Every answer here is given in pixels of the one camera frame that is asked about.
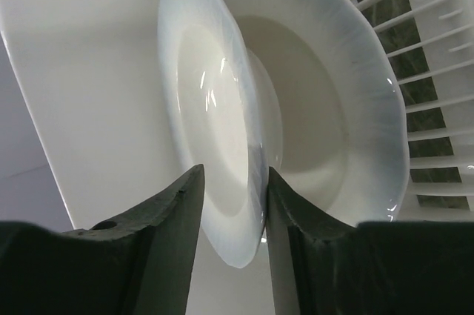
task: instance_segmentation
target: plate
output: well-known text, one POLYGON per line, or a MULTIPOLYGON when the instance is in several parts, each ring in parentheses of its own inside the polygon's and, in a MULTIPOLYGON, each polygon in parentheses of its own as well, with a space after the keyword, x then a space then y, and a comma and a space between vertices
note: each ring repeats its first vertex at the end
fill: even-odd
POLYGON ((158 57, 182 170, 204 164, 201 225, 242 268, 261 241, 268 164, 253 70, 224 2, 160 0, 158 57))

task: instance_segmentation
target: screw hole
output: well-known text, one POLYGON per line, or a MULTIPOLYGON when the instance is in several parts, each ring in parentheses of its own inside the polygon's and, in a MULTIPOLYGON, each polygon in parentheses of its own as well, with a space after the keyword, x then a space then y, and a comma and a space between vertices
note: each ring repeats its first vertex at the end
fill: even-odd
POLYGON ((117 226, 115 221, 103 221, 94 226, 92 230, 107 230, 109 228, 114 228, 115 226, 117 226))

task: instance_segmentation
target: white wall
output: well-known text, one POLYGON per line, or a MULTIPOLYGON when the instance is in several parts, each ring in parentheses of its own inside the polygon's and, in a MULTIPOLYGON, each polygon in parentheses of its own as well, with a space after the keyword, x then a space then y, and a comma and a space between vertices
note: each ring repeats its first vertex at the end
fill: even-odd
POLYGON ((1 39, 0 220, 72 228, 1 39))

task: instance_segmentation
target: white plate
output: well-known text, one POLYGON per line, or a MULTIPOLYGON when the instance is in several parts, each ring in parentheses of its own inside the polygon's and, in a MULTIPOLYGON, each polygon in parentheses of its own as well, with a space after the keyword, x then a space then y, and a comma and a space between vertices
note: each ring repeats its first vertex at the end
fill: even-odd
POLYGON ((260 244, 268 164, 244 41, 222 0, 160 0, 158 57, 182 171, 203 163, 201 225, 229 265, 260 244))
POLYGON ((349 225, 393 220, 410 171, 406 113, 367 20, 349 0, 224 2, 278 97, 281 175, 349 225))

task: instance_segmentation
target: white surface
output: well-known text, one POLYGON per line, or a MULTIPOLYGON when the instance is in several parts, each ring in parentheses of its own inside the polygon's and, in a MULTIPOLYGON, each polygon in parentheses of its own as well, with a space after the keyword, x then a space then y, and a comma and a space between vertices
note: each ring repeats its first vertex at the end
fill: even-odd
POLYGON ((179 174, 156 63, 158 0, 0 0, 0 30, 77 228, 179 174))
POLYGON ((0 180, 42 165, 46 156, 0 42, 0 180))
POLYGON ((0 220, 32 222, 58 232, 72 229, 49 166, 0 180, 0 220))
POLYGON ((272 79, 268 75, 265 66, 248 48, 247 56, 256 83, 265 156, 269 166, 279 169, 281 167, 281 159, 283 158, 283 126, 280 103, 278 102, 272 79))
POLYGON ((158 56, 181 171, 206 169, 202 227, 242 268, 260 244, 268 180, 244 41, 222 0, 160 0, 158 56))
POLYGON ((349 0, 224 2, 275 87, 282 176, 348 224, 393 220, 409 172, 405 109, 367 20, 349 0))
POLYGON ((238 269, 219 258, 201 231, 186 314, 274 315, 267 246, 238 269))

